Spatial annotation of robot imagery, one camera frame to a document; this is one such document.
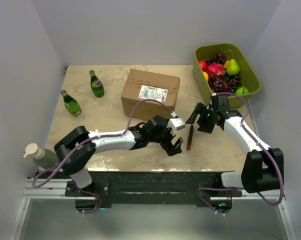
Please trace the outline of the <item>red black utility knife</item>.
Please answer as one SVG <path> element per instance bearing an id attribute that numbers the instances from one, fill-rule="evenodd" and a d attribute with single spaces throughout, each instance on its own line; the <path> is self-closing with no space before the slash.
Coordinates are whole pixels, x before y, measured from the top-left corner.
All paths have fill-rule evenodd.
<path id="1" fill-rule="evenodd" d="M 188 150 L 190 150 L 192 147 L 193 134 L 194 134 L 194 125 L 191 124 L 190 128 L 189 128 L 188 139 L 187 139 L 187 149 Z"/>

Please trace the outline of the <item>brown cardboard express box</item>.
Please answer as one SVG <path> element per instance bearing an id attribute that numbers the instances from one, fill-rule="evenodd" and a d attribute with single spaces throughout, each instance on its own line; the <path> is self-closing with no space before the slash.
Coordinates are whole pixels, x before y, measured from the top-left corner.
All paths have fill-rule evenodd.
<path id="1" fill-rule="evenodd" d="M 145 121 L 156 115 L 170 118 L 170 111 L 176 107 L 180 82 L 177 76 L 131 69 L 121 93 L 124 114 L 130 116 L 134 106 L 147 99 L 135 109 L 133 118 Z"/>

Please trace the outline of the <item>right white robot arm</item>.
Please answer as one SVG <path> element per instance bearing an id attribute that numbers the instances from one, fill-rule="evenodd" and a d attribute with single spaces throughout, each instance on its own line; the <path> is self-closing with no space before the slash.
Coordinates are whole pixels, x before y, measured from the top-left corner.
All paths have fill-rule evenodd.
<path id="1" fill-rule="evenodd" d="M 246 155 L 241 172 L 221 173 L 220 180 L 213 184 L 216 195 L 223 197 L 231 188 L 244 189 L 248 193 L 283 190 L 283 152 L 263 142 L 246 124 L 245 117 L 230 108 L 228 93 L 214 93 L 209 105 L 199 102 L 186 123 L 197 123 L 199 132 L 209 134 L 219 126 Z"/>

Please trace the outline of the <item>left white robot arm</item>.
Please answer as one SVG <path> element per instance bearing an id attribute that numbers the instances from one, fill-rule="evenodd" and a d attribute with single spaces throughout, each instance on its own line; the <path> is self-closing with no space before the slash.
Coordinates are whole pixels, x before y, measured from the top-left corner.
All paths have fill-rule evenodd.
<path id="1" fill-rule="evenodd" d="M 82 196 L 89 196 L 94 184 L 86 164 L 94 154 L 138 150 L 157 143 L 168 156 L 174 156 L 182 152 L 183 139 L 179 137 L 174 144 L 172 140 L 183 128 L 185 122 L 178 116 L 166 119 L 160 115 L 122 131 L 93 132 L 78 126 L 54 146 L 54 151 L 59 161 L 64 162 L 61 168 L 73 180 L 76 190 Z"/>

